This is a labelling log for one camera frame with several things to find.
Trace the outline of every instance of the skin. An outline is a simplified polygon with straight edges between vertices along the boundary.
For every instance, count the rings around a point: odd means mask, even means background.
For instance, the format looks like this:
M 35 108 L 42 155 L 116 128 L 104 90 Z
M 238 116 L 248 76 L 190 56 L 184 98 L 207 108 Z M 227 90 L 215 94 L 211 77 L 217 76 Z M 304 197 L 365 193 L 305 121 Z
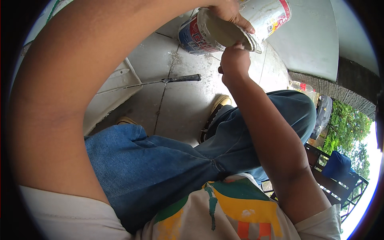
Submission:
M 18 184 L 109 204 L 85 149 L 85 110 L 143 39 L 200 6 L 254 33 L 235 0 L 76 0 L 50 20 L 29 48 L 11 93 L 8 146 Z M 223 82 L 243 114 L 282 209 L 297 223 L 331 205 L 309 170 L 300 139 L 249 78 L 249 65 L 249 53 L 241 46 L 227 48 Z M 286 144 L 276 151 L 271 136 Z

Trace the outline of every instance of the shoe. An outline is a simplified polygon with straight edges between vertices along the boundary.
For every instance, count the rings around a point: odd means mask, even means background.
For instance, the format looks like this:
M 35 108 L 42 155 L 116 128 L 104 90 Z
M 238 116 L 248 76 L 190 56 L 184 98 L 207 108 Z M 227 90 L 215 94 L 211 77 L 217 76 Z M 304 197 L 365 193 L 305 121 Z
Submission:
M 129 117 L 120 117 L 116 121 L 116 125 L 120 125 L 120 124 L 135 124 L 135 125 L 138 125 L 135 121 L 133 121 Z
M 203 130 L 201 130 L 201 135 L 199 139 L 199 143 L 202 143 L 206 140 L 206 135 L 209 126 L 211 125 L 212 121 L 214 120 L 217 112 L 225 105 L 232 105 L 232 99 L 228 95 L 220 95 L 212 108 L 211 116 L 209 116 L 207 123 L 205 124 Z

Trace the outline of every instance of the paint bucket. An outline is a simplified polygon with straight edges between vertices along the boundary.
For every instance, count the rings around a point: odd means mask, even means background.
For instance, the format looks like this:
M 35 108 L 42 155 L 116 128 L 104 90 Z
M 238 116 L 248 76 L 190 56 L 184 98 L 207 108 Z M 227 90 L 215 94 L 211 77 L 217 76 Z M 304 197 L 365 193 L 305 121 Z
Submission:
M 178 38 L 184 50 L 193 55 L 204 55 L 224 51 L 236 41 L 241 41 L 246 50 L 261 54 L 264 51 L 262 41 L 291 16 L 286 0 L 239 2 L 241 14 L 244 12 L 253 20 L 250 22 L 255 28 L 255 34 L 249 34 L 237 25 L 215 16 L 209 9 L 202 8 L 179 28 Z

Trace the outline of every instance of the t-shirt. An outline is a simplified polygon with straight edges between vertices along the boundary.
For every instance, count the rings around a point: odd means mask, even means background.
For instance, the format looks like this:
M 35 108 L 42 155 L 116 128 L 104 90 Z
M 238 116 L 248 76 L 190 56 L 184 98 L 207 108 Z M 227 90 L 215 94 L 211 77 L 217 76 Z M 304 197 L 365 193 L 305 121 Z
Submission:
M 249 174 L 207 182 L 128 233 L 108 204 L 20 186 L 48 239 L 340 239 L 340 204 L 293 225 Z

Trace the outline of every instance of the jeans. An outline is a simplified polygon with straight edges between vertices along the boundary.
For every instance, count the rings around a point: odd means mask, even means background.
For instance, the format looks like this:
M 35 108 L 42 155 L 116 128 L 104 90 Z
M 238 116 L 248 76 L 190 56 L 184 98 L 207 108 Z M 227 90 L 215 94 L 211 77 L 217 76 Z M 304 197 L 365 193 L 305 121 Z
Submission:
M 292 90 L 267 95 L 305 143 L 316 121 L 313 102 Z M 258 183 L 268 179 L 238 108 L 223 106 L 206 139 L 192 148 L 165 137 L 147 137 L 140 125 L 122 124 L 85 140 L 101 187 L 128 232 L 135 233 L 159 210 L 207 181 L 241 172 L 250 173 Z

